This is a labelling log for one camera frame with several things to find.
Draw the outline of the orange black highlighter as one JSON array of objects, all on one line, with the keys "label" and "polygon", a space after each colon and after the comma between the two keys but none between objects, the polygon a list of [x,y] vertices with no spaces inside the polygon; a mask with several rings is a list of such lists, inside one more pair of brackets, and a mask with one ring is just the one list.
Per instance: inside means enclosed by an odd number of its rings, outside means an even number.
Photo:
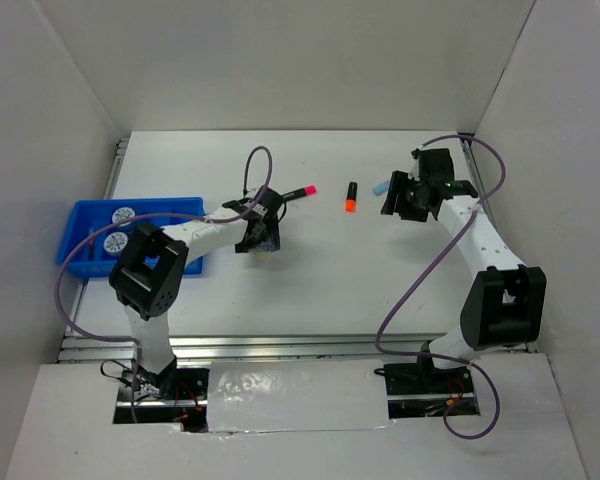
[{"label": "orange black highlighter", "polygon": [[357,206],[357,191],[358,184],[354,181],[348,184],[346,200],[345,200],[345,211],[347,213],[354,213]]}]

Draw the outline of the red gel pen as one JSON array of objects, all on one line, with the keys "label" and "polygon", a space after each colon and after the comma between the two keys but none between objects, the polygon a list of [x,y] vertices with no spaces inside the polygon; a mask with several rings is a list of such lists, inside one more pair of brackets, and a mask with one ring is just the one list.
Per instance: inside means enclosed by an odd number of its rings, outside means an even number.
[{"label": "red gel pen", "polygon": [[94,259],[94,250],[95,250],[95,240],[94,240],[94,232],[95,230],[93,228],[89,229],[89,235],[90,235],[90,240],[88,243],[88,261],[91,262]]}]

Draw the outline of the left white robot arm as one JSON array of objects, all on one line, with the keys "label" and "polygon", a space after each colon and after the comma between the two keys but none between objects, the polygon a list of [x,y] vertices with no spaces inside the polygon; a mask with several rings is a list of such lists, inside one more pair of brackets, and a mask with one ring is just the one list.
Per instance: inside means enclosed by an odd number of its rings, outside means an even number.
[{"label": "left white robot arm", "polygon": [[141,223],[132,232],[110,276],[138,341],[133,366],[143,389],[156,399],[177,387],[177,359],[170,344],[167,312],[179,293],[186,267],[227,246],[237,254],[280,249],[283,196],[268,187],[221,205],[198,220],[157,227]]}]

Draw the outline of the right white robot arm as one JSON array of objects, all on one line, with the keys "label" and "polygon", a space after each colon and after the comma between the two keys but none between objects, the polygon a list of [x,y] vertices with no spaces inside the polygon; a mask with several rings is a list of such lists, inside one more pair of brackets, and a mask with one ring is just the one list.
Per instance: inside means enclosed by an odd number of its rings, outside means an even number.
[{"label": "right white robot arm", "polygon": [[512,348],[538,339],[547,278],[505,244],[468,180],[455,177],[447,149],[417,149],[409,173],[392,173],[383,215],[425,222],[432,218],[452,236],[472,284],[458,326],[426,344],[416,379],[428,392],[440,391],[451,370],[495,348]]}]

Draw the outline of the light blue highlighter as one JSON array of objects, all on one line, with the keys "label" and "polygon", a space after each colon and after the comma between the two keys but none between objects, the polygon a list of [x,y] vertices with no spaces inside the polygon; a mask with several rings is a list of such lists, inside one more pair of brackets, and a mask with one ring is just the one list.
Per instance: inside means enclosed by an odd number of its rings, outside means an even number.
[{"label": "light blue highlighter", "polygon": [[387,190],[389,189],[389,185],[390,185],[390,181],[386,180],[386,181],[376,185],[372,189],[372,192],[375,196],[381,196],[387,192]]}]

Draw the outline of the pink black highlighter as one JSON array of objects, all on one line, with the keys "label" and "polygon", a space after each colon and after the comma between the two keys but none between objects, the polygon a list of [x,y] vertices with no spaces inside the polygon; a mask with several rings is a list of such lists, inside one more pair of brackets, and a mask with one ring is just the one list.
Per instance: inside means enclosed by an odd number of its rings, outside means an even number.
[{"label": "pink black highlighter", "polygon": [[289,191],[283,194],[283,198],[285,201],[294,201],[307,196],[311,196],[317,193],[317,189],[314,185],[309,185],[303,188],[299,188],[296,190]]}]

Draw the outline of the blue divided plastic bin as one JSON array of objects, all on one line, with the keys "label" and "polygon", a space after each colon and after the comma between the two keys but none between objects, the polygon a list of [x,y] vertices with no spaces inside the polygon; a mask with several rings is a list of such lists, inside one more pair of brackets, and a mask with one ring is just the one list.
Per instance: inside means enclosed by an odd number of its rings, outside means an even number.
[{"label": "blue divided plastic bin", "polygon": [[[122,206],[133,208],[136,215],[150,213],[179,213],[203,216],[204,200],[200,197],[165,197],[165,198],[135,198],[112,200],[82,200],[76,202],[69,216],[63,239],[60,244],[57,263],[62,264],[68,254],[89,235],[89,229],[95,231],[111,224],[114,210]],[[132,226],[126,229],[119,227],[94,238],[95,250],[93,261],[88,261],[88,243],[73,257],[68,270],[77,278],[107,277],[117,261],[103,251],[103,240],[114,231],[131,235]]]}]

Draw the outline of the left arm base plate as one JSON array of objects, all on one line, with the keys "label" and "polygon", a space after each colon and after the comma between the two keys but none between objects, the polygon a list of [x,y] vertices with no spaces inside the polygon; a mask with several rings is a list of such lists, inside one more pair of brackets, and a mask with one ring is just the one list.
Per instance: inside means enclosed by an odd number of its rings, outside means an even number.
[{"label": "left arm base plate", "polygon": [[125,406],[134,400],[140,405],[153,402],[202,408],[207,402],[209,375],[208,367],[178,368],[162,377],[142,368],[133,376],[132,370],[124,369],[119,376],[117,401]]}]

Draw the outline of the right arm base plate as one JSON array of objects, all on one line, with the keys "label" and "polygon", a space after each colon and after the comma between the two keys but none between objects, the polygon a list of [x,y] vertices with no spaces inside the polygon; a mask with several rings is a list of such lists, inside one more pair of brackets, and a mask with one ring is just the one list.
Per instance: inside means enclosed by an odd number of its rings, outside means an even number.
[{"label": "right arm base plate", "polygon": [[389,396],[465,396],[474,392],[471,375],[465,367],[437,370],[428,364],[389,363],[376,368],[374,374],[384,379]]}]

